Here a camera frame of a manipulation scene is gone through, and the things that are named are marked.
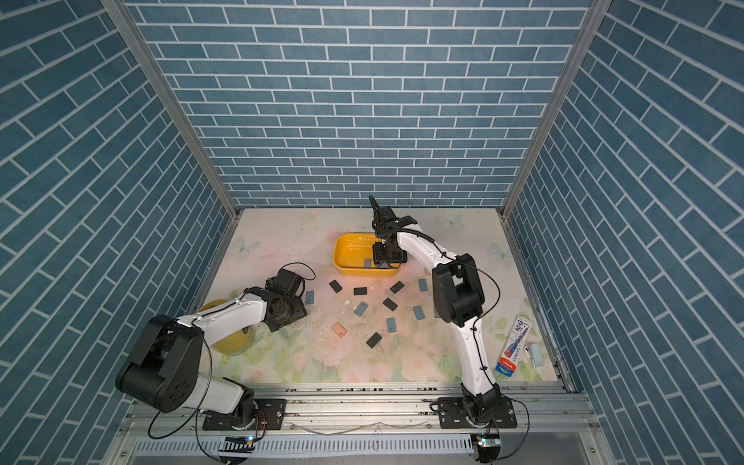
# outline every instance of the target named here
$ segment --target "yellow bowl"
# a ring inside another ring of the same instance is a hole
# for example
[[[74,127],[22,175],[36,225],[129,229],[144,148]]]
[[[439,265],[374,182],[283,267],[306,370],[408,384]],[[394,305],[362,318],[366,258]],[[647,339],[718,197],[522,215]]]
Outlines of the yellow bowl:
[[[215,301],[205,304],[199,312],[203,312],[212,307],[222,305],[228,302],[227,299],[217,299]],[[251,344],[251,335],[253,334],[253,327],[246,326],[241,330],[235,331],[229,336],[225,336],[219,341],[212,344],[212,347],[217,352],[224,353],[225,355],[237,355],[243,352]]]
[[[365,268],[365,260],[372,260],[372,244],[381,242],[374,234],[342,234],[333,249],[333,265],[344,276],[389,278],[398,273],[398,268]]]

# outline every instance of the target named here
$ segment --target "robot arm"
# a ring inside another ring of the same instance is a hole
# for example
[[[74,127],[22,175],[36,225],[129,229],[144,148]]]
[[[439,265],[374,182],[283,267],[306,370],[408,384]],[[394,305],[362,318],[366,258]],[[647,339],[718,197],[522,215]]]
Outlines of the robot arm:
[[[411,217],[398,218],[390,207],[380,207],[370,196],[374,210],[372,227],[382,239],[373,247],[375,265],[404,263],[412,255],[432,270],[434,308],[450,325],[463,369],[463,404],[468,418],[488,423],[501,402],[501,390],[491,382],[483,342],[483,288],[468,254],[455,255],[423,233]],[[453,278],[461,279],[455,284]]]
[[[204,312],[151,318],[119,370],[116,387],[164,413],[181,406],[200,408],[244,426],[253,418],[253,390],[199,373],[202,344],[211,346],[260,322],[274,332],[307,316],[303,293],[304,279],[282,268],[266,281],[266,288],[246,289],[240,297]]]
[[[244,292],[240,297],[204,312],[179,316],[176,321],[186,327],[198,327],[204,332],[207,345],[211,346],[234,333],[235,328],[244,328],[263,321],[267,304],[261,297]]]

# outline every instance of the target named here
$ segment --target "floral tablecloth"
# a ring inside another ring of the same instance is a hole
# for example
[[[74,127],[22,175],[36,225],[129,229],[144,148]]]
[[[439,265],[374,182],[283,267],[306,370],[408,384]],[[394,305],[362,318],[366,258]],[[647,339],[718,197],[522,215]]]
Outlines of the floral tablecloth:
[[[534,321],[496,211],[426,208],[395,212],[399,217],[414,217],[452,253],[470,253],[476,264],[498,281],[501,300],[484,318],[485,353],[493,368],[516,316],[526,315]],[[413,259],[392,278],[347,277],[333,267],[336,239],[347,232],[371,232],[371,219],[370,209],[244,211],[207,301],[233,298],[246,287],[263,286],[283,264],[301,261],[318,276],[307,281],[315,302],[306,305],[306,318],[275,333],[265,324],[254,326],[251,345],[241,354],[223,356],[213,350],[214,375],[245,384],[459,382],[462,370],[452,329],[434,315],[430,270]],[[289,269],[310,275],[302,266]],[[420,291],[419,279],[426,279],[426,292]],[[335,293],[328,284],[332,280],[343,290]],[[399,280],[405,286],[394,294],[390,287]],[[498,291],[486,277],[481,276],[481,283],[487,310]],[[363,286],[368,288],[367,295],[355,296],[353,288]],[[386,298],[398,304],[395,311],[382,305]],[[369,306],[361,317],[354,313],[360,302]],[[413,307],[417,305],[423,309],[423,320],[415,317]],[[395,333],[388,333],[387,318],[395,318]],[[346,329],[344,337],[331,330],[335,323]],[[370,349],[365,342],[374,333],[379,333],[382,341]],[[523,356],[511,378],[496,374],[495,379],[557,379],[536,324],[527,342],[541,347],[542,367],[535,368]]]

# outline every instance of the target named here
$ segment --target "mounting plate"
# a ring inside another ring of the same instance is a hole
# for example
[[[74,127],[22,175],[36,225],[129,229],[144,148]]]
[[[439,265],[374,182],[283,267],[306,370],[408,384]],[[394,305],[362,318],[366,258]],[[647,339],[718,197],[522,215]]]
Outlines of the mounting plate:
[[[258,405],[259,412],[266,415],[266,431],[276,431],[281,429],[281,423],[284,420],[284,409],[286,407],[285,399],[255,399],[256,405]],[[227,415],[217,413],[215,411],[209,411],[205,414],[204,424],[202,429],[204,431],[230,431],[237,432],[243,431],[239,429],[233,429],[230,427],[230,423],[222,421]],[[261,421],[263,422],[263,416],[259,414]],[[251,423],[245,431],[255,430],[255,423]],[[263,429],[263,424],[258,425],[258,430]]]
[[[440,428],[462,429],[474,427],[465,415],[462,397],[440,397],[436,403],[439,411]],[[516,428],[516,416],[514,415],[514,407],[512,407],[511,400],[506,397],[501,398],[501,403],[496,409],[494,419],[499,429]]]

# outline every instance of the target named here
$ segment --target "blue brick wallpaper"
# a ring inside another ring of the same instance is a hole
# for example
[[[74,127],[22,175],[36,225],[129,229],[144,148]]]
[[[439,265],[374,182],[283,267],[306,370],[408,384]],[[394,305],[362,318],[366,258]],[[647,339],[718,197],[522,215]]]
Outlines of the blue brick wallpaper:
[[[744,463],[742,25],[614,0],[511,219],[618,463]]]
[[[590,0],[129,0],[241,207],[501,206]]]
[[[99,461],[227,217],[98,0],[0,0],[0,464]]]

